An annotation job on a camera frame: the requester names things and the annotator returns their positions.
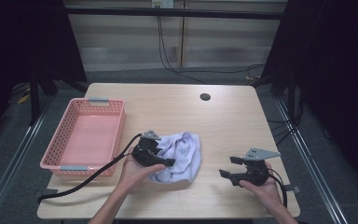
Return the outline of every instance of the table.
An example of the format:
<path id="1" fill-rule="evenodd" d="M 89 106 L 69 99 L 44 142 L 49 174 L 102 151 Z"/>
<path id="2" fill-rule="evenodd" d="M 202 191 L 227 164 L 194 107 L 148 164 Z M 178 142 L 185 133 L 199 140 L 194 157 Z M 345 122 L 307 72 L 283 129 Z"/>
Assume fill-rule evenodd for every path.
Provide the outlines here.
<path id="1" fill-rule="evenodd" d="M 209 101 L 200 99 L 203 93 Z M 119 150 L 137 133 L 158 135 L 179 132 L 200 137 L 201 166 L 192 184 L 157 184 L 146 179 L 122 204 L 117 218 L 198 219 L 270 217 L 255 196 L 232 187 L 219 169 L 245 172 L 230 163 L 251 147 L 277 151 L 255 89 L 248 86 L 94 83 L 86 98 L 109 97 L 125 102 L 126 120 Z M 285 185 L 289 184 L 281 158 L 268 159 Z M 117 163 L 111 177 L 97 177 L 85 188 L 65 197 L 48 199 L 37 214 L 46 219 L 91 218 L 114 189 L 121 173 Z M 64 191 L 85 178 L 52 175 L 48 189 Z M 288 192 L 288 209 L 299 215 L 295 194 Z"/>

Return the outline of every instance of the plastic basket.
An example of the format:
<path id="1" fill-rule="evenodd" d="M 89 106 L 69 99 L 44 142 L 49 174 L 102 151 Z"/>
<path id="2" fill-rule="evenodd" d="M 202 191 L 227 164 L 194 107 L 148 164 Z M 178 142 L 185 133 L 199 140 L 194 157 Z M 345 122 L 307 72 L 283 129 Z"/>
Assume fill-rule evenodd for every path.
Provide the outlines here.
<path id="1" fill-rule="evenodd" d="M 40 166 L 57 175 L 94 174 L 117 155 L 124 119 L 123 101 L 72 99 Z"/>

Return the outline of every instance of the tabletop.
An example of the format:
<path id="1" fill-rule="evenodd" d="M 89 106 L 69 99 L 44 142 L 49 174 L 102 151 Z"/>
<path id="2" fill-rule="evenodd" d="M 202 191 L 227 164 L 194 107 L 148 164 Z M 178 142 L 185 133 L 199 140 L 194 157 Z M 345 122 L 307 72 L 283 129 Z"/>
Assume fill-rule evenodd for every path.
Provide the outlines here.
<path id="1" fill-rule="evenodd" d="M 244 166 L 229 157 L 243 157 L 251 147 L 278 151 L 253 87 L 183 84 L 94 83 L 86 98 L 108 97 L 124 101 L 126 119 L 119 150 L 137 133 L 153 130 L 158 135 L 190 132 L 200 138 L 201 165 L 194 181 L 158 184 L 149 179 L 122 204 L 117 218 L 199 219 L 261 218 L 270 214 L 252 192 L 233 187 L 219 169 L 244 173 Z M 281 158 L 268 159 L 272 168 L 290 184 Z M 110 177 L 97 177 L 85 188 L 39 205 L 46 219 L 91 218 L 118 182 L 122 161 Z M 48 189 L 64 191 L 85 177 L 52 175 Z M 287 193 L 288 210 L 299 215 L 296 196 Z"/>

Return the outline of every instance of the human hand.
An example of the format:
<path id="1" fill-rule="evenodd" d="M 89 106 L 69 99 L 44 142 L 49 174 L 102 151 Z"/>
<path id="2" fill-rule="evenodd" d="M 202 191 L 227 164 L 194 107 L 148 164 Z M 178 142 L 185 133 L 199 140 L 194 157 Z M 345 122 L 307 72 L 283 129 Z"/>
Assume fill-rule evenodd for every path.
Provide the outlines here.
<path id="1" fill-rule="evenodd" d="M 132 155 L 128 155 L 123 163 L 123 170 L 117 186 L 122 187 L 130 192 L 138 186 L 150 174 L 163 170 L 165 165 L 156 164 L 149 167 L 140 165 Z"/>
<path id="2" fill-rule="evenodd" d="M 266 165 L 269 168 L 269 173 L 272 175 L 272 172 L 270 171 L 271 165 L 268 162 L 266 162 Z M 282 204 L 276 182 L 271 177 L 269 177 L 266 183 L 262 186 L 253 185 L 246 180 L 241 180 L 240 185 L 250 190 L 270 213 L 272 213 L 273 209 L 280 207 Z"/>

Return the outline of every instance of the white cloth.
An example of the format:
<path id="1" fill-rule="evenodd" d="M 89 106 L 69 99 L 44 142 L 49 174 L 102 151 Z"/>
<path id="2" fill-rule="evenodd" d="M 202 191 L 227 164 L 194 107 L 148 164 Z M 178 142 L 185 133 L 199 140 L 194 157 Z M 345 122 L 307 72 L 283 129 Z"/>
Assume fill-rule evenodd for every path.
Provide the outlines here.
<path id="1" fill-rule="evenodd" d="M 201 163 L 200 139 L 197 134 L 176 133 L 161 136 L 158 148 L 161 148 L 158 157 L 176 159 L 176 162 L 172 167 L 149 175 L 151 180 L 158 183 L 173 183 L 180 180 L 193 182 Z"/>

